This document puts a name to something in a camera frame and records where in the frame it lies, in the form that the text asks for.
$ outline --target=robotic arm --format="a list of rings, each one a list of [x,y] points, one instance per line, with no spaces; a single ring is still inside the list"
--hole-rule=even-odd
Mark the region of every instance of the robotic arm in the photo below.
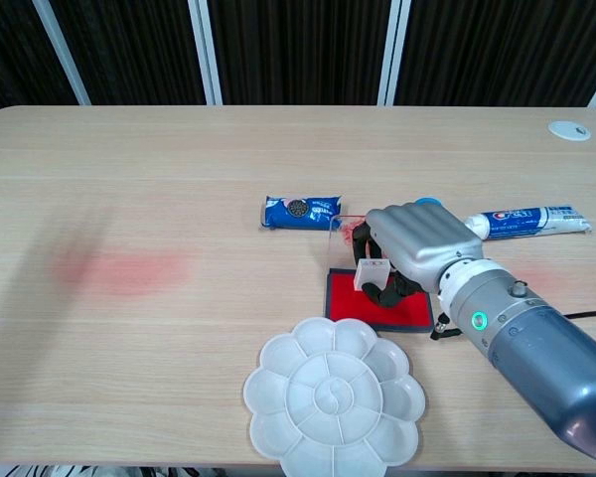
[[[444,313],[549,427],[596,459],[596,342],[485,259],[482,242],[437,204],[372,210],[366,231],[404,281]]]

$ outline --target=red stain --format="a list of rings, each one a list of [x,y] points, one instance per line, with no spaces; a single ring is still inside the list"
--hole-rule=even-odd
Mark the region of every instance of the red stain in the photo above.
[[[357,219],[356,221],[349,222],[347,224],[343,224],[340,227],[340,233],[342,234],[345,243],[349,246],[353,244],[354,241],[354,229],[362,224],[365,221],[364,218]]]
[[[64,285],[114,296],[142,296],[179,285],[188,278],[189,256],[180,252],[67,253],[53,266]]]

